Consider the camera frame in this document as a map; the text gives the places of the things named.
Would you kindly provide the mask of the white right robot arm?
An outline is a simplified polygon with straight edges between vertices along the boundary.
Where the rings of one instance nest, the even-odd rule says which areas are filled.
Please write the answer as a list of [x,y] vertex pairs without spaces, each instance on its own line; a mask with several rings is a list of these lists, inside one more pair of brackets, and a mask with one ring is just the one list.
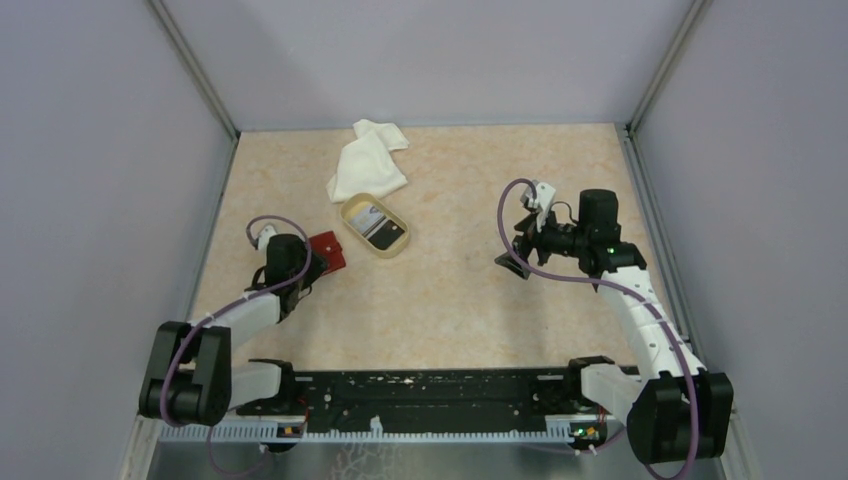
[[556,190],[520,180],[527,216],[507,237],[500,197],[496,221],[506,248],[495,262],[523,279],[537,275],[589,284],[614,311],[636,360],[640,377],[626,375],[607,360],[590,361],[563,385],[563,398],[576,412],[596,404],[625,425],[637,460],[650,467],[721,456],[726,447],[734,390],[728,376],[711,372],[675,330],[652,285],[637,245],[622,239],[617,195],[588,189],[579,195],[578,217],[561,223]]

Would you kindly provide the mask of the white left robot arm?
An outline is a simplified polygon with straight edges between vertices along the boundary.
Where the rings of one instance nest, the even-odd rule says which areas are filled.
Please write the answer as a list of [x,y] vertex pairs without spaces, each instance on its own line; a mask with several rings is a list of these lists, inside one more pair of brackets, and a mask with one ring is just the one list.
[[154,336],[138,400],[141,416],[170,426],[218,424],[232,408],[261,400],[277,414],[292,411],[300,388],[291,366],[253,360],[234,368],[232,353],[285,320],[331,269],[328,247],[314,238],[273,234],[260,240],[265,263],[237,306],[192,322],[168,321]]

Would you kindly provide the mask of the red card holder wallet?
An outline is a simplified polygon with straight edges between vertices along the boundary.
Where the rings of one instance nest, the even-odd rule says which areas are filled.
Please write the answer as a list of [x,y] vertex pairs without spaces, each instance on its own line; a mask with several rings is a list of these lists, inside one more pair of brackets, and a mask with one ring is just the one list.
[[313,251],[326,263],[326,269],[322,275],[329,275],[346,267],[343,248],[332,230],[328,230],[309,238]]

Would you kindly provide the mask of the beige oval tray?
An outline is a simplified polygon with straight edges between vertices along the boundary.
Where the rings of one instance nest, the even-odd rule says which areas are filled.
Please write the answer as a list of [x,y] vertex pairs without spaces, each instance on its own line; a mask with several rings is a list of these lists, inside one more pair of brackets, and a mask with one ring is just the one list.
[[[371,204],[377,206],[386,216],[386,220],[390,219],[396,222],[405,230],[405,234],[392,246],[388,251],[379,251],[374,248],[367,240],[363,238],[353,227],[348,223],[348,220],[354,213],[360,211],[365,205]],[[357,193],[348,200],[344,201],[339,208],[339,215],[345,227],[358,239],[366,248],[374,255],[383,259],[390,259],[398,256],[402,250],[406,248],[411,239],[411,231],[408,224],[400,218],[400,216],[391,210],[385,203],[370,193]]]

